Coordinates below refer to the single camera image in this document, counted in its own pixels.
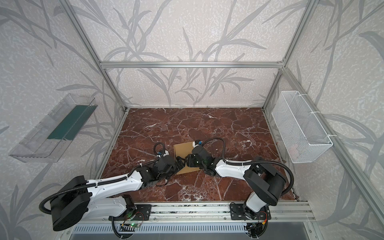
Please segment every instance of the wall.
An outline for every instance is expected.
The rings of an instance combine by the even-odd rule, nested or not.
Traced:
[[[103,61],[281,61],[307,0],[70,2]],[[141,107],[260,107],[276,72],[109,70],[127,105]]]
[[[320,1],[288,68],[342,139],[378,192],[383,188],[384,2]],[[283,79],[275,92],[292,90]],[[267,107],[268,118],[277,95]],[[384,230],[330,149],[292,165],[325,239],[384,239]]]
[[[54,239],[41,200],[69,179],[90,178],[122,115],[56,1],[0,3],[0,235]],[[98,107],[57,163],[23,163],[11,149],[68,93],[94,96]]]

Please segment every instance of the mesh basket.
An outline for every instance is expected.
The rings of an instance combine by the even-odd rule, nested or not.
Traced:
[[[293,163],[313,162],[333,145],[298,91],[282,91],[272,116]]]

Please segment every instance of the green mat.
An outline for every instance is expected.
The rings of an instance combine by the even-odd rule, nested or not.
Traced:
[[[97,105],[76,105],[72,111],[51,132],[48,139],[73,140]]]

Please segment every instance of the marble surface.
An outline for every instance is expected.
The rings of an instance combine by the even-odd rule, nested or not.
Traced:
[[[173,156],[174,144],[211,137],[225,139],[227,159],[241,161],[261,156],[279,161],[261,108],[130,109],[102,177],[124,174],[140,163],[154,160],[156,142],[164,142]],[[206,146],[213,156],[220,155],[221,141]],[[244,180],[196,171],[175,175],[163,187],[126,194],[135,202],[236,201],[245,200],[251,192]],[[282,199],[295,198],[290,192]]]

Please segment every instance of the brown cardboard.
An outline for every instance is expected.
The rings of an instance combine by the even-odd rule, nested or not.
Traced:
[[[185,142],[185,143],[179,143],[179,144],[175,144],[173,145],[173,149],[174,149],[174,152],[175,152],[175,159],[177,156],[180,156],[182,158],[186,158],[186,156],[188,156],[188,154],[191,154],[192,153],[192,149],[193,149],[193,145],[192,145],[193,142]],[[177,175],[179,174],[184,174],[184,173],[187,173],[187,172],[194,172],[194,171],[199,171],[200,168],[198,167],[188,167],[187,166],[187,163],[185,164],[185,167],[183,169],[181,169]]]

